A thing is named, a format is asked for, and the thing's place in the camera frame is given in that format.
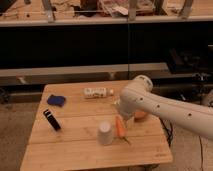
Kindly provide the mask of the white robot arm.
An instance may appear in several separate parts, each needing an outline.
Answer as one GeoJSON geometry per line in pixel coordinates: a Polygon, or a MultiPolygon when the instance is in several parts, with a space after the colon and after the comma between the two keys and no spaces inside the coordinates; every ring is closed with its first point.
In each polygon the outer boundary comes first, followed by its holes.
{"type": "Polygon", "coordinates": [[[136,76],[120,92],[119,113],[130,118],[142,110],[213,141],[213,108],[165,98],[152,93],[152,89],[149,77],[136,76]]]}

